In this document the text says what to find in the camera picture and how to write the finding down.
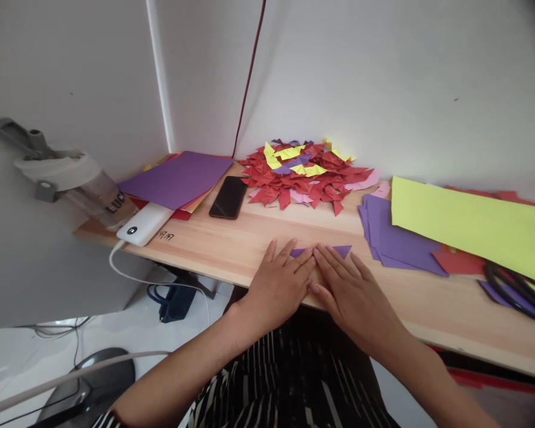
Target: person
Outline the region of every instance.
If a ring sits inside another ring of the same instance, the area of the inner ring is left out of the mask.
[[[188,427],[397,427],[369,357],[438,426],[498,426],[406,330],[360,258],[346,261],[318,244],[293,259],[296,243],[276,255],[273,240],[248,293],[141,377],[93,428],[176,428],[189,408]],[[329,289],[312,280],[316,266]],[[309,291],[330,316],[299,309]]]

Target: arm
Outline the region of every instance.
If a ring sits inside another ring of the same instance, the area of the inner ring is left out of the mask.
[[[438,426],[498,427],[452,379],[440,357],[404,328],[357,256],[351,253],[352,265],[321,245],[314,255],[331,291],[313,284],[311,290],[337,325],[402,382]]]
[[[307,295],[312,251],[289,259],[296,240],[274,258],[269,244],[250,291],[211,327],[131,386],[112,410],[129,428],[178,426],[202,387],[233,358],[283,324]]]

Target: white power bank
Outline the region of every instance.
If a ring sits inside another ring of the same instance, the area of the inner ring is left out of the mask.
[[[150,202],[119,229],[117,238],[144,247],[171,217],[172,213],[174,210]]]

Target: hand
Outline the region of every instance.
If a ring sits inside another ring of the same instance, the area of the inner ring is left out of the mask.
[[[289,241],[274,258],[277,241],[273,240],[263,256],[262,264],[250,284],[246,296],[232,306],[246,314],[257,328],[258,337],[281,326],[299,308],[309,290],[309,275],[315,268],[312,248],[296,259],[289,253],[296,239]]]
[[[361,259],[351,252],[353,266],[321,244],[313,253],[331,291],[316,284],[311,290],[364,353],[382,362],[404,339],[412,338]]]

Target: white wall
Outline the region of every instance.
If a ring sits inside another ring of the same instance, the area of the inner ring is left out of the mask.
[[[0,117],[79,146],[116,180],[166,152],[146,4],[0,0]],[[72,206],[33,199],[0,141],[0,327],[120,310],[136,284],[79,242]],[[119,255],[141,275],[146,262]]]
[[[261,1],[156,6],[175,141],[230,154]],[[268,1],[237,158],[324,136],[385,175],[535,198],[535,1]]]

